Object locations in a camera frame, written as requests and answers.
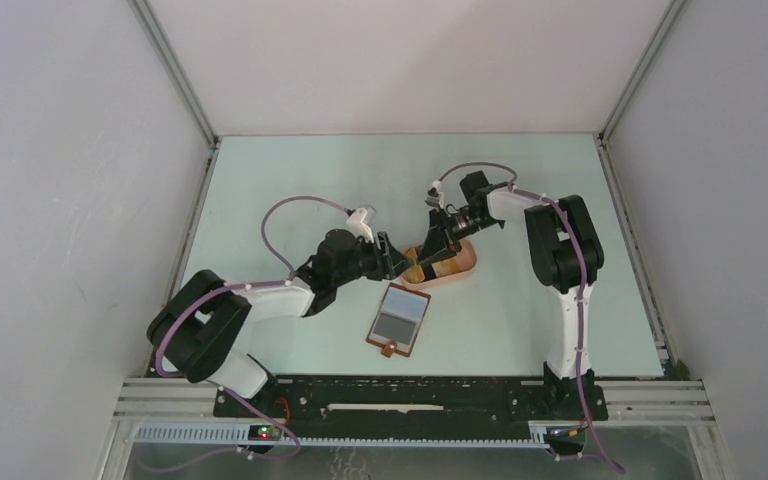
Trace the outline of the pink plastic tray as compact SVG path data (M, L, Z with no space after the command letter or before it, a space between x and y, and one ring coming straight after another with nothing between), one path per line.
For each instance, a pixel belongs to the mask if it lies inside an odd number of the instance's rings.
M454 257L427 267L411 267L399 279L408 290L428 290L468 278L474 273L477 263L473 244L464 240L461 251Z

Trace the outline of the brown leather card holder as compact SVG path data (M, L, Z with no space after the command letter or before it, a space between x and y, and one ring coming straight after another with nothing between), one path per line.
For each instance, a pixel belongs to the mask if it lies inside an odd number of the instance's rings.
M431 303L431 296L390 283L382 296L365 341L385 358L409 358Z

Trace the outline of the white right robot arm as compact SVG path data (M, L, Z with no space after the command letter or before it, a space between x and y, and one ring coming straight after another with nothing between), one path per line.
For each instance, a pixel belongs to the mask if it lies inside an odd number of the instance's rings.
M462 240L487 228L520 224L527 236L529 257L538 281L552 289L559 302L559 330L546 366L557 379L541 392L545 411L566 418L582 403L579 383L591 370L587 353L588 310L593 284L605 254L582 197L553 199L518 188L514 182L491 184L473 172L460 181L466 204L445 206L443 179L427 191L428 231L417 249L417 264L425 268L453 258Z

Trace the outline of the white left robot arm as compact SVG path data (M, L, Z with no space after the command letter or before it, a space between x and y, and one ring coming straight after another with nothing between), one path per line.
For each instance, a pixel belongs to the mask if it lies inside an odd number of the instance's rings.
M276 403L271 373L239 341L250 323L306 318L329 307L339 288L360 279L390 281L415 264L385 232L372 240L345 229L326 233L317 250L284 280L229 284L214 271L198 271L152 320L147 339L155 372L190 383L210 382L237 394L252 416Z

